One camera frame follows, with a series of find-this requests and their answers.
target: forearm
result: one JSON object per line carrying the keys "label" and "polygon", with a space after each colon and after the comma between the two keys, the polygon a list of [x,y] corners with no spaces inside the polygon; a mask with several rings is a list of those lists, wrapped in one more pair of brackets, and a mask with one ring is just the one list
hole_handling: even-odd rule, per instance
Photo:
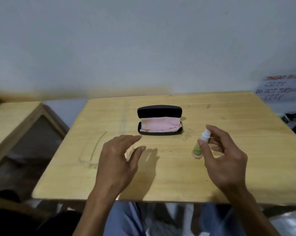
{"label": "forearm", "polygon": [[101,236],[115,199],[91,192],[72,236]]}
{"label": "forearm", "polygon": [[280,236],[245,187],[225,195],[234,207],[247,236]]}

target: hand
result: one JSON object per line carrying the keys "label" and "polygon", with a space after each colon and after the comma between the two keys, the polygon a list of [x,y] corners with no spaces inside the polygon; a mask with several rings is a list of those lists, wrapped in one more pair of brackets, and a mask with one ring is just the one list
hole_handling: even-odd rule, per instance
{"label": "hand", "polygon": [[93,190],[97,197],[100,195],[115,200],[130,184],[137,171],[138,160],[146,147],[136,148],[129,161],[125,158],[125,152],[140,139],[141,136],[121,135],[104,143]]}
{"label": "hand", "polygon": [[246,189],[247,155],[237,147],[229,133],[212,125],[206,125],[206,128],[211,132],[209,143],[216,145],[212,150],[224,153],[214,158],[208,144],[198,139],[210,179],[224,194]]}

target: paper sign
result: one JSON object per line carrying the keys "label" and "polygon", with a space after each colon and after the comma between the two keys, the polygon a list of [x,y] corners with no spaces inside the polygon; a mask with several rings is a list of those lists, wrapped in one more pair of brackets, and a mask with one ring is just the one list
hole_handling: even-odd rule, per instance
{"label": "paper sign", "polygon": [[265,102],[285,102],[296,100],[296,75],[265,77],[255,93]]}

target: wooden furniture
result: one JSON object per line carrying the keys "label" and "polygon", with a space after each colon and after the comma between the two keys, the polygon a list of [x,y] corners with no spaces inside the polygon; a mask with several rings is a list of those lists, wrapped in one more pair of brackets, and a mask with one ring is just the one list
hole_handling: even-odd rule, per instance
{"label": "wooden furniture", "polygon": [[51,123],[62,138],[65,137],[66,131],[41,102],[0,105],[0,161],[41,116]]}
{"label": "wooden furniture", "polygon": [[258,202],[296,204],[296,135],[251,92],[91,99],[54,155],[33,197],[87,199],[95,183],[103,143],[121,134],[137,135],[137,109],[155,104],[182,107],[184,133],[143,136],[134,145],[146,145],[147,149],[137,174],[119,199],[226,202],[210,181],[204,159],[191,155],[205,125],[213,124],[228,131],[248,154],[247,186]]}

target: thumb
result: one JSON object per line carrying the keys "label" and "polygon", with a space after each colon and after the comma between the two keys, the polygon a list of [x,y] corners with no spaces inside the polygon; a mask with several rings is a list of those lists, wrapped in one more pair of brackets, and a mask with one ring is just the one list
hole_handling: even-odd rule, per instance
{"label": "thumb", "polygon": [[130,156],[130,159],[129,159],[129,163],[132,168],[137,167],[139,158],[144,150],[146,150],[146,146],[137,147],[134,150],[134,152],[132,153],[132,155]]}
{"label": "thumb", "polygon": [[199,148],[201,149],[204,155],[205,164],[212,164],[215,158],[213,157],[213,153],[211,152],[209,145],[204,140],[201,140],[201,139],[198,139],[197,142],[198,142]]}

